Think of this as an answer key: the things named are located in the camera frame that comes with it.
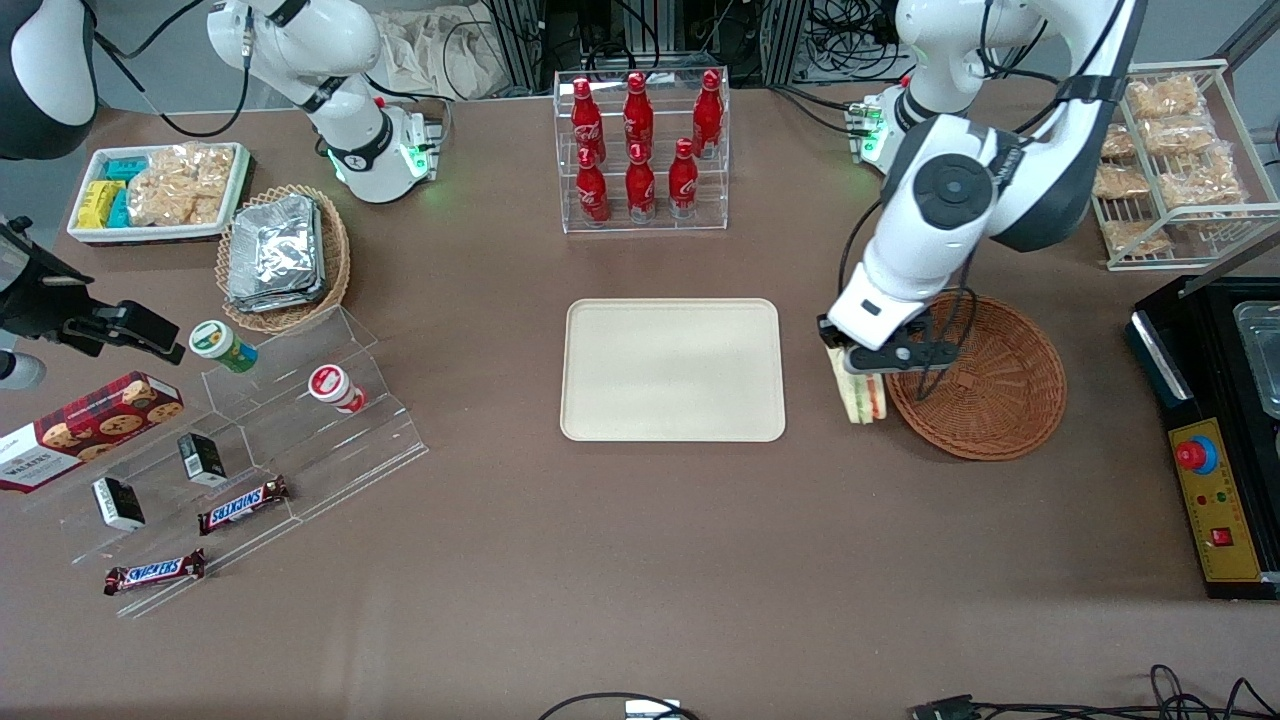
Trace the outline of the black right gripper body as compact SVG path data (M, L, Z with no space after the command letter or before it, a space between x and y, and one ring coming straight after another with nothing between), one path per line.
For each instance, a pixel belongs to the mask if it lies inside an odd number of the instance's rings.
M27 234L28 217L3 218L3 331L27 340L60 343L60 325L95 314L95 278L64 263Z

